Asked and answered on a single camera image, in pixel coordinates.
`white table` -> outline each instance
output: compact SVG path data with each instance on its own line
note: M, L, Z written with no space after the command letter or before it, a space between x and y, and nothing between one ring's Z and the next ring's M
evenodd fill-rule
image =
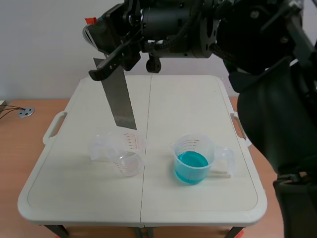
M147 137L143 173L123 178L112 164L91 162L88 145L115 126L99 82L83 79L64 112L54 118L45 148L18 199L20 214L46 225L129 227L233 226L256 223L267 201L221 80L213 76L129 76L138 130ZM56 136L58 122L65 118ZM233 178L206 178L197 185L173 173L171 143L201 132L235 153Z

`black cable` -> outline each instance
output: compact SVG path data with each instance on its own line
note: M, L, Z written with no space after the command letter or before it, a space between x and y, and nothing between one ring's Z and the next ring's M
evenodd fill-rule
M25 110L25 108L17 107L17 106L11 106L11 105L4 105L4 106L6 106L6 107L12 107L12 108L19 108L19 109Z
M317 7L317 0L312 0L315 6Z
M13 109L25 110L25 109L20 109L20 108L8 108L8 109L0 110L0 112L7 111L7 110L13 110Z
M19 109L19 108L11 109L11 111L7 112L7 113L4 114L2 117L0 117L0 120L1 120L5 115L7 115L7 114L9 114L10 112L15 111L15 110L20 110L20 109Z
M203 5L203 0L195 0L194 5L192 7L191 10L191 14L190 17L188 18L188 20L186 21L186 23L184 24L184 26L178 31L178 33L176 34L176 36L173 39L170 40L163 40L162 44L157 44L157 42L153 42L153 43L148 43L145 42L145 48L148 51L157 51L157 50L165 50L168 49L172 46L174 46L177 41L179 39L181 39L182 37L184 37L187 33L189 28L193 25L193 23L195 22L195 20L197 19L200 10L201 10L201 6Z

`table leg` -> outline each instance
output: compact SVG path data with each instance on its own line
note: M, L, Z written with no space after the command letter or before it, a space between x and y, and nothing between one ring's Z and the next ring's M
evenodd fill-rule
M244 227L233 227L225 236L225 238L235 238L243 229Z
M134 234L137 238L143 238L143 233L139 227L131 227L134 230Z
M54 234L58 235L60 238L69 238L68 232L64 226L60 225L45 225Z
M147 227L147 229L148 229L148 238L154 238L154 232L153 232L154 227Z

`empty measuring cup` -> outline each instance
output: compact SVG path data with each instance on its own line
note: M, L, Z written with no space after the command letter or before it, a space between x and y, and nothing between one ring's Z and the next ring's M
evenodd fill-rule
M176 175L184 182L199 183L209 173L214 161L225 159L227 173L233 175L234 154L227 147L215 144L203 134L186 134L173 145Z
M122 127L107 135L97 135L90 146L92 161L112 161L124 176L136 175L143 169L144 154L144 137L136 130Z

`cup handle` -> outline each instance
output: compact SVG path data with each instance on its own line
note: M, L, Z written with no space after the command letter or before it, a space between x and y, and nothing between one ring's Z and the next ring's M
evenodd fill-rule
M225 159L227 161L227 173L233 176L235 170L234 153L228 147L216 146L214 150L215 160Z

